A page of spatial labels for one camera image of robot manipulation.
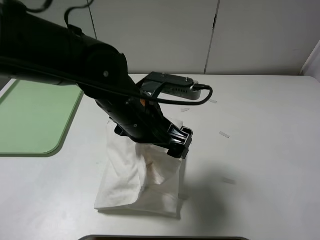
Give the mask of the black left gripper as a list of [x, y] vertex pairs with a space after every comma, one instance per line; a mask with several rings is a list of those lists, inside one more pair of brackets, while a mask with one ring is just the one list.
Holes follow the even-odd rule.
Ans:
[[135, 143], [168, 147], [167, 155], [185, 159], [193, 141], [193, 131], [182, 126], [171, 126], [161, 114], [152, 115], [147, 105], [133, 97], [105, 96], [96, 100], [113, 123], [114, 133], [130, 138]]

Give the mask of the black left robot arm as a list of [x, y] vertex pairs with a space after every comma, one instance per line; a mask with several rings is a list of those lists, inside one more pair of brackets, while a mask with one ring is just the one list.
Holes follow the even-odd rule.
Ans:
[[192, 131], [168, 120], [158, 96], [163, 90], [190, 88], [193, 81], [152, 72], [135, 83], [124, 54], [83, 34], [29, 13], [17, 0], [0, 5], [0, 74], [26, 81], [77, 85], [116, 124], [115, 133], [135, 143], [167, 149], [185, 158]]

